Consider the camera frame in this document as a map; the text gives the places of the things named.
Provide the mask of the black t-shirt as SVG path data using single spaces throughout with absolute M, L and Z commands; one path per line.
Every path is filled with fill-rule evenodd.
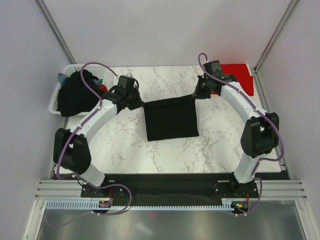
M 191 95 L 146 102 L 143 110 L 149 142 L 199 136 Z

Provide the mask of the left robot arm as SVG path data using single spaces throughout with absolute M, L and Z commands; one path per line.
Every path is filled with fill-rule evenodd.
M 53 161 L 56 177 L 62 180 L 73 177 L 92 187 L 99 197 L 106 196 L 110 185 L 106 175 L 92 163 L 89 143 L 98 131 L 124 109 L 135 110 L 144 106 L 140 97 L 139 82 L 131 76 L 121 75 L 117 85 L 102 96 L 77 124 L 69 129 L 59 128 L 54 136 Z

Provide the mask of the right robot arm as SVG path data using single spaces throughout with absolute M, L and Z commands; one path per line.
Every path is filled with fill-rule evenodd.
M 280 142 L 279 116 L 258 107 L 243 90 L 232 74 L 224 74 L 218 60 L 206 61 L 200 65 L 203 75 L 198 76 L 193 99 L 209 99 L 213 93 L 226 100 L 244 122 L 240 138 L 243 151 L 240 162 L 227 182 L 213 185 L 214 193 L 221 198 L 256 197 L 255 174 L 266 156 Z

